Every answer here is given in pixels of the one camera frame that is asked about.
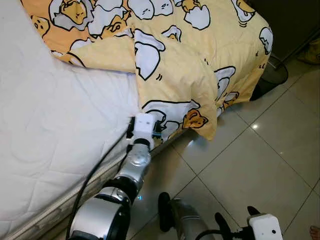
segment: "yellow blanket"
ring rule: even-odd
[[[58,59],[136,73],[140,106],[162,141],[193,128],[212,139],[217,116],[248,101],[273,43],[244,0],[21,0]]]

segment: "cartoon egg character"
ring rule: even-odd
[[[94,20],[90,0],[52,0],[49,6],[51,22],[67,31],[76,28],[83,31]]]
[[[201,6],[198,0],[183,0],[182,9],[185,11],[184,20],[198,30],[210,25],[210,12],[206,5]]]
[[[152,19],[155,14],[155,7],[150,0],[128,0],[128,7],[140,19]]]
[[[202,116],[197,109],[191,109],[188,113],[183,117],[182,129],[192,128],[199,129],[202,128],[208,119]]]
[[[65,54],[62,54],[58,51],[51,51],[52,55],[55,56],[57,59],[60,59],[61,61],[64,61],[66,63],[77,65],[79,67],[86,67],[84,63],[81,61],[81,59],[75,55],[72,52],[67,52]]]
[[[256,14],[256,11],[251,8],[245,0],[231,0],[231,2],[239,18],[240,26],[245,28],[247,26],[247,22]]]
[[[178,28],[176,25],[172,25],[168,30],[165,30],[164,32],[162,32],[163,36],[170,39],[177,40],[178,42],[181,42],[181,34],[182,34],[181,29]]]
[[[206,117],[201,116],[197,110],[200,104],[194,100],[186,102],[171,102],[151,100],[143,107],[143,111],[154,115],[160,122],[161,138],[168,140],[182,126],[185,128],[201,128],[208,122]]]
[[[127,19],[131,16],[130,12],[122,6],[106,11],[100,5],[95,7],[93,15],[94,21],[88,24],[89,34],[94,38],[100,36],[102,39],[125,30]]]
[[[31,20],[34,27],[43,38],[43,36],[46,35],[47,32],[49,31],[49,28],[50,28],[49,20],[44,17],[34,16],[34,15],[31,16]]]

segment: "white robot part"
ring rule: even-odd
[[[271,214],[250,218],[255,240],[283,240],[278,219]]]
[[[146,139],[150,143],[150,151],[154,149],[153,131],[156,124],[155,117],[152,114],[138,113],[134,120],[133,137],[131,142],[137,139]]]

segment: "black cable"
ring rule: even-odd
[[[84,193],[88,182],[90,181],[91,177],[95,174],[95,172],[98,170],[98,168],[100,167],[101,163],[105,160],[105,158],[108,156],[108,154],[115,148],[115,146],[121,141],[121,139],[126,135],[127,130],[119,137],[119,139],[109,148],[109,150],[102,156],[102,158],[97,162],[97,164],[92,168],[92,170],[89,172],[89,174],[86,176],[85,181],[82,184],[82,187],[80,188],[76,199],[74,201],[73,204],[73,208],[72,208],[72,212],[70,215],[70,219],[69,219],[69,223],[68,223],[68,227],[66,229],[66,236],[65,236],[65,240],[68,240],[70,237],[70,230],[71,230],[71,225],[72,222],[74,220],[74,217],[76,215],[77,212],[77,208],[80,202],[80,199],[82,197],[82,194]]]
[[[120,164],[119,164],[119,167],[118,167],[118,170],[117,170],[117,173],[121,170],[122,165],[123,165],[125,159],[127,158],[127,156],[128,156],[128,153],[126,153],[126,154],[124,155],[124,157],[121,159]]]
[[[201,232],[196,238],[195,240],[200,240],[202,237],[210,235],[210,234],[218,234],[218,235],[224,235],[224,233],[220,230],[216,230],[216,229],[210,229],[210,230],[206,230]]]

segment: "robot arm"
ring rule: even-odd
[[[120,171],[102,190],[77,211],[70,240],[125,240],[130,224],[130,208],[144,183],[154,147],[155,119],[139,113],[134,118],[132,149]]]
[[[126,239],[131,206],[143,186],[144,176],[151,161],[150,151],[154,147],[153,135],[157,124],[152,114],[139,113],[129,129],[129,133],[132,132],[132,148],[121,169],[114,178],[103,185],[98,194],[78,209],[68,240]],[[185,240],[211,240],[214,238],[208,234],[222,234],[226,240],[232,237],[244,240],[282,240],[278,219],[270,214],[260,214],[257,210],[249,212],[251,218],[248,220],[248,226],[235,233],[231,233],[225,220],[219,223],[217,218],[221,230],[207,230],[207,225],[191,206],[179,199],[164,199],[164,204],[160,204],[164,209],[164,214],[159,212],[160,228],[161,222],[166,225],[166,230],[175,227],[179,239],[184,236]]]

